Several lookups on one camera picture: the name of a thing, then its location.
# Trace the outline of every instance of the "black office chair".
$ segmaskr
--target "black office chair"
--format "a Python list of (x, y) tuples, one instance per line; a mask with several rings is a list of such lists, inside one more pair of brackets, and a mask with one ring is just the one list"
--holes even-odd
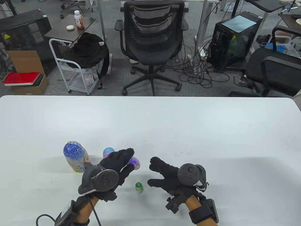
[(124, 86), (122, 95), (127, 95), (127, 88), (144, 80), (150, 80), (154, 96), (154, 79), (176, 84), (175, 90), (181, 90), (181, 83), (157, 72), (164, 71), (164, 64), (175, 57), (182, 48), (183, 31), (188, 29), (188, 24), (183, 18), (184, 7), (184, 1), (177, 0), (124, 3), (124, 23), (122, 20), (117, 20), (115, 24), (115, 30), (120, 32), (121, 51), (130, 59), (149, 66), (149, 69), (132, 66), (131, 74), (137, 70), (144, 75)]
[(269, 91), (294, 96), (301, 89), (301, 59), (276, 51), (275, 31), (284, 31), (301, 37), (301, 33), (284, 26), (276, 26), (272, 31), (273, 49), (259, 48), (250, 57), (244, 74), (251, 81), (263, 84), (257, 93), (232, 91), (228, 96), (265, 97)]

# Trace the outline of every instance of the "plastic bottle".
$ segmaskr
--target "plastic bottle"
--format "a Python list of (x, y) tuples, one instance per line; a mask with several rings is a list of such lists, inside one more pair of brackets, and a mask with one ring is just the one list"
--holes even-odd
[(90, 162), (87, 151), (76, 141), (69, 141), (64, 146), (64, 156), (77, 173), (83, 173), (85, 171), (84, 162)]
[(75, 24), (78, 29), (84, 29), (84, 21), (82, 19), (82, 15), (80, 14), (79, 10), (74, 11), (74, 19), (75, 19)]
[[(102, 156), (104, 157), (104, 159), (106, 158), (106, 157), (108, 157), (109, 156), (109, 154), (111, 154), (112, 152), (114, 152), (115, 150), (113, 149), (113, 148), (106, 148), (106, 149), (104, 149), (104, 151), (103, 151), (103, 153), (102, 153)], [(137, 159), (137, 158), (135, 158), (134, 156), (133, 157), (131, 157), (131, 159), (130, 159), (130, 161), (129, 161), (129, 163), (127, 164), (127, 165), (129, 165), (129, 164), (133, 164), (134, 166), (135, 166), (135, 170), (137, 170), (137, 169), (139, 169), (140, 168), (140, 162), (139, 162), (139, 160)]]

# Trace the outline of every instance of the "computer tower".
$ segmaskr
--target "computer tower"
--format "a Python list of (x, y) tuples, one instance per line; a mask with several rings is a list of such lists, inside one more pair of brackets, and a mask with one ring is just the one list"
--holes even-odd
[[(235, 17), (238, 18), (233, 20), (231, 26), (234, 30), (232, 30), (229, 28), (229, 23), (226, 24), (226, 22)], [(212, 41), (208, 47), (207, 62), (212, 64), (217, 71), (222, 71), (228, 65), (245, 59), (262, 21), (262, 17), (248, 11), (244, 11), (235, 17), (216, 23), (214, 28)], [(241, 25), (243, 24), (246, 27), (249, 24), (252, 25), (242, 30), (243, 26), (241, 27)]]
[[(40, 9), (35, 9), (0, 19), (0, 42), (5, 50), (36, 50), (45, 74), (48, 75), (56, 66), (49, 38), (44, 37), (50, 30), (47, 15)], [(58, 43), (54, 43), (54, 50), (61, 57)]]

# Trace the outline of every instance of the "forearm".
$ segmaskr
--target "forearm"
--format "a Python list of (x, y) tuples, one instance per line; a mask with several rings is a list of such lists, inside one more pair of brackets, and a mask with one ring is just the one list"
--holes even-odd
[[(93, 206), (96, 205), (96, 203), (98, 202), (98, 198), (93, 197), (91, 198), (91, 202), (93, 204)], [(88, 202), (86, 205), (84, 205), (84, 207), (79, 211), (78, 216), (75, 218), (74, 222), (76, 223), (80, 223), (80, 224), (84, 224), (89, 220), (89, 217), (92, 213), (92, 207), (90, 202)]]
[[(189, 211), (192, 211), (201, 206), (199, 200), (194, 195), (191, 196), (189, 199), (187, 199), (185, 204), (188, 207)], [(197, 226), (217, 226), (217, 224), (215, 223), (215, 221), (212, 218), (208, 218), (208, 219), (198, 223)]]

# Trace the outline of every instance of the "cardboard box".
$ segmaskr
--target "cardboard box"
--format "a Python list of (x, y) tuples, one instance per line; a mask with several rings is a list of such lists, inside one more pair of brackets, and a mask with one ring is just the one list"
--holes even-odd
[(11, 89), (18, 95), (43, 95), (48, 86), (47, 77), (36, 51), (7, 51), (17, 73), (39, 72), (43, 77), (30, 86), (12, 86)]

